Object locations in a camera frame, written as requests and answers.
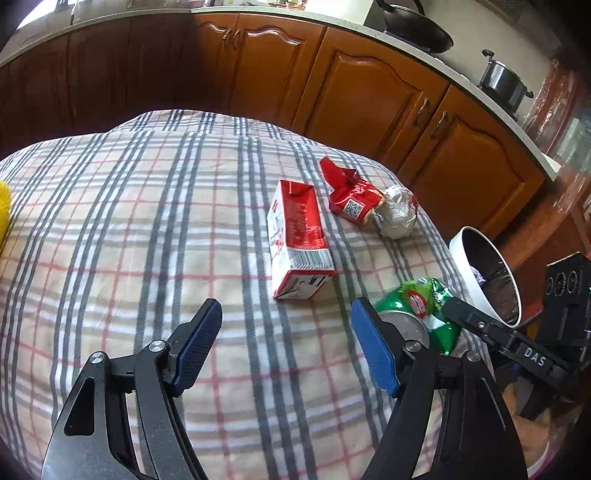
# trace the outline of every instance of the wrapper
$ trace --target wrapper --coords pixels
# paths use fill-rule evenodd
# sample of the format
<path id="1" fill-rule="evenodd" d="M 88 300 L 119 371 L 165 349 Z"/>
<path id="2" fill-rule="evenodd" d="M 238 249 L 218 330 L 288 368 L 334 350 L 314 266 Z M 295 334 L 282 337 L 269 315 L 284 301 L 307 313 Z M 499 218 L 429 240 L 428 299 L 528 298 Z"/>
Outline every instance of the wrapper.
<path id="1" fill-rule="evenodd" d="M 482 284 L 484 282 L 486 282 L 486 280 L 484 279 L 484 277 L 482 276 L 482 274 L 475 269 L 473 266 L 470 265 L 470 270 L 472 270 L 472 275 L 474 275 L 474 278 L 476 279 L 476 281 L 478 282 L 478 284 L 480 286 L 482 286 Z"/>
<path id="2" fill-rule="evenodd" d="M 377 312 L 402 310 L 421 319 L 431 339 L 431 347 L 449 355 L 456 347 L 461 328 L 449 322 L 441 312 L 447 299 L 453 295 L 436 278 L 418 278 L 403 282 L 387 293 L 375 305 Z"/>
<path id="3" fill-rule="evenodd" d="M 375 209 L 383 236 L 394 240 L 410 235 L 417 223 L 418 200 L 401 185 L 384 190 L 384 202 Z"/>
<path id="4" fill-rule="evenodd" d="M 324 179 L 334 188 L 329 196 L 329 209 L 334 214 L 363 226 L 384 202 L 384 195 L 354 168 L 339 167 L 329 157 L 320 160 L 320 168 Z"/>
<path id="5" fill-rule="evenodd" d="M 309 299 L 335 266 L 312 185 L 280 180 L 267 215 L 273 298 Z"/>
<path id="6" fill-rule="evenodd" d="M 553 59 L 540 92 L 521 125 L 540 151 L 552 158 L 577 97 L 586 96 L 581 86 L 580 76 L 574 70 Z"/>

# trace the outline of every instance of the stainless steel pot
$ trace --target stainless steel pot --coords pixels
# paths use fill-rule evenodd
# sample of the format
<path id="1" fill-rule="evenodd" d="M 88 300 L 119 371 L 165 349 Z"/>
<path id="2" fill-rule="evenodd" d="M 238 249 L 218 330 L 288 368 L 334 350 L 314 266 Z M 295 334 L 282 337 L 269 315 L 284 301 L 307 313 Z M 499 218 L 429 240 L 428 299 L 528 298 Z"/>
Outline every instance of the stainless steel pot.
<path id="1" fill-rule="evenodd" d="M 489 57 L 488 67 L 478 85 L 480 89 L 498 103 L 503 109 L 517 118 L 516 111 L 523 97 L 534 97 L 534 92 L 529 91 L 519 76 L 507 68 L 504 63 L 493 60 L 495 53 L 490 50 L 482 50 L 485 57 Z"/>

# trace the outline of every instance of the can lid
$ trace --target can lid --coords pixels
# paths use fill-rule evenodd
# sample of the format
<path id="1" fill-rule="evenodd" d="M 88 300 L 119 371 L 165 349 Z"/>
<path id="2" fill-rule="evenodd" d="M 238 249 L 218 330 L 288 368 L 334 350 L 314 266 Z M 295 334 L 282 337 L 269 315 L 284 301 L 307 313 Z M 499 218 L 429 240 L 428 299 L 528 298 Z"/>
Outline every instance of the can lid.
<path id="1" fill-rule="evenodd" d="M 429 348 L 430 340 L 427 327 L 414 315 L 402 310 L 386 310 L 378 312 L 378 315 L 383 321 L 392 323 L 405 340 L 416 340 Z"/>

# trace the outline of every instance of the red snack wrapper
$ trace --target red snack wrapper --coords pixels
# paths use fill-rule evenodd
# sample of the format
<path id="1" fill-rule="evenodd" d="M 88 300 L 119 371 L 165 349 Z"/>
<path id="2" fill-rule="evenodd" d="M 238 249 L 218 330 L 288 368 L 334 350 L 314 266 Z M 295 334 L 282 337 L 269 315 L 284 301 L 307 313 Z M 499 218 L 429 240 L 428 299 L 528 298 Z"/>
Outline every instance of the red snack wrapper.
<path id="1" fill-rule="evenodd" d="M 309 299 L 335 266 L 312 185 L 280 180 L 267 215 L 273 298 Z"/>
<path id="2" fill-rule="evenodd" d="M 358 225 L 364 225 L 374 208 L 384 202 L 384 195 L 354 168 L 335 165 L 329 157 L 320 160 L 322 175 L 335 190 L 329 196 L 329 209 Z"/>

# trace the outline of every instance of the window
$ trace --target window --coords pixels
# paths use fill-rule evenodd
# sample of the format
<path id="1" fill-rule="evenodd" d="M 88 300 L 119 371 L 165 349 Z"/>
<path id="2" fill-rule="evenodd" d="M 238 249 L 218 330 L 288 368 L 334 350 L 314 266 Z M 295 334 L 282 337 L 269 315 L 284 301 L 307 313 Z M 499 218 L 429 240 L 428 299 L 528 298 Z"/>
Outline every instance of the window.
<path id="1" fill-rule="evenodd" d="M 31 13 L 29 13 L 25 19 L 21 22 L 18 28 L 25 26 L 28 23 L 31 23 L 38 18 L 45 17 L 52 13 L 56 9 L 56 5 L 58 4 L 59 0 L 41 0 L 39 5 L 37 5 Z M 74 5 L 76 0 L 67 0 L 68 5 Z"/>

